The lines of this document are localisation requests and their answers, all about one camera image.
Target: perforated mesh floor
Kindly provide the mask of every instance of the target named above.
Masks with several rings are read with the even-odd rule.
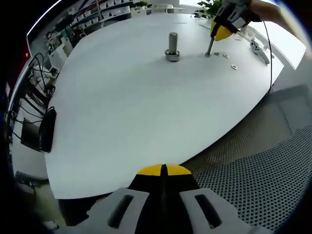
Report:
[[[312,105],[306,86],[268,94],[221,140],[185,162],[200,187],[251,225],[276,230],[312,175]]]

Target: white table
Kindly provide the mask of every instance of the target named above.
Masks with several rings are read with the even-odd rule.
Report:
[[[170,32],[179,36],[177,63],[164,56]],[[233,37],[214,44],[221,56],[207,58],[209,36],[190,15],[157,14],[79,42],[50,104],[58,115],[45,159],[55,198],[109,193],[127,187],[142,167],[180,164],[258,104],[270,87],[270,66]],[[273,82],[282,68],[274,58]]]

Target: desk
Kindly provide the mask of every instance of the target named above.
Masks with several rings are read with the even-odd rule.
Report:
[[[170,32],[179,36],[177,63],[165,60]],[[270,87],[270,66],[234,37],[216,42],[207,58],[209,36],[190,15],[156,14],[78,43],[50,102],[58,115],[45,159],[55,198],[109,193],[127,187],[142,167],[180,164],[259,103]],[[273,82],[282,69],[275,57]]]

